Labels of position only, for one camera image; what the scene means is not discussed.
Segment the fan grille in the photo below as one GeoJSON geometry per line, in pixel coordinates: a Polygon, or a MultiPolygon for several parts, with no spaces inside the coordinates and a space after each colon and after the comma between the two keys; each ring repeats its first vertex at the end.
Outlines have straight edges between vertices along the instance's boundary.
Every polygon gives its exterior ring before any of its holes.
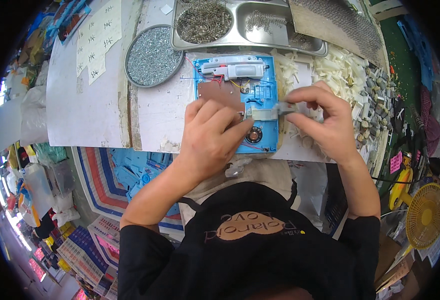
{"type": "Polygon", "coordinates": [[[407,213],[407,236],[413,247],[430,247],[440,235],[440,185],[422,186],[407,213]]]}

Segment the hand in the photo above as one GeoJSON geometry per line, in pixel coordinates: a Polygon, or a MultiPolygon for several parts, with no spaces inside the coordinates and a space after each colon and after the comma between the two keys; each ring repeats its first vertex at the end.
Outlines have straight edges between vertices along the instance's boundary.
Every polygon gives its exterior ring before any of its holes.
{"type": "Polygon", "coordinates": [[[185,111],[180,154],[172,165],[198,185],[229,162],[253,121],[241,121],[238,112],[216,101],[198,99],[185,111]]]}
{"type": "Polygon", "coordinates": [[[323,152],[337,164],[346,164],[357,155],[350,104],[333,94],[324,81],[301,87],[287,95],[291,103],[307,102],[307,107],[324,110],[324,122],[318,123],[303,114],[290,113],[287,120],[310,135],[323,152]]]}

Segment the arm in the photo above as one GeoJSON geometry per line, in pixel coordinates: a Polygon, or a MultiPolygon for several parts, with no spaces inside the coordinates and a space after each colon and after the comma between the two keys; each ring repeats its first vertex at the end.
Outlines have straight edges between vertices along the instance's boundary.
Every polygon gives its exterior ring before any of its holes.
{"type": "Polygon", "coordinates": [[[356,150],[348,102],[336,97],[323,81],[292,91],[288,101],[305,101],[309,108],[315,109],[320,105],[324,109],[323,124],[299,113],[289,114],[287,120],[310,135],[323,152],[337,162],[347,196],[349,218],[380,218],[380,197],[365,162],[356,150]]]}
{"type": "Polygon", "coordinates": [[[231,108],[203,99],[185,110],[180,154],[159,176],[146,184],[128,204],[120,228],[141,225],[158,232],[169,208],[203,180],[221,171],[253,126],[240,122],[231,108]]]}

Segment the yellow wire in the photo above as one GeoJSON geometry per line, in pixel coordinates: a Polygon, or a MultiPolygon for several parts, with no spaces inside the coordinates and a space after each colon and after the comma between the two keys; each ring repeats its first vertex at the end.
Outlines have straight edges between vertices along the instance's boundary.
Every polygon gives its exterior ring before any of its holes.
{"type": "Polygon", "coordinates": [[[248,80],[247,83],[245,83],[244,86],[239,86],[238,84],[235,83],[235,81],[233,81],[233,80],[230,80],[230,81],[231,81],[231,83],[233,83],[234,85],[236,85],[237,87],[240,87],[240,88],[242,88],[242,87],[246,87],[247,84],[250,82],[250,80],[248,80]]]}

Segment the paper sheet with chinese characters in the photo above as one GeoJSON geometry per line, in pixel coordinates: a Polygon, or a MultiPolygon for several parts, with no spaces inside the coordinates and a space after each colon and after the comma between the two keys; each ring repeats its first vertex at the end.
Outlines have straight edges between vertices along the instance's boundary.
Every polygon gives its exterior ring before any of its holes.
{"type": "Polygon", "coordinates": [[[121,39],[121,0],[110,0],[78,29],[76,76],[88,71],[88,85],[105,71],[105,54],[121,39]]]}

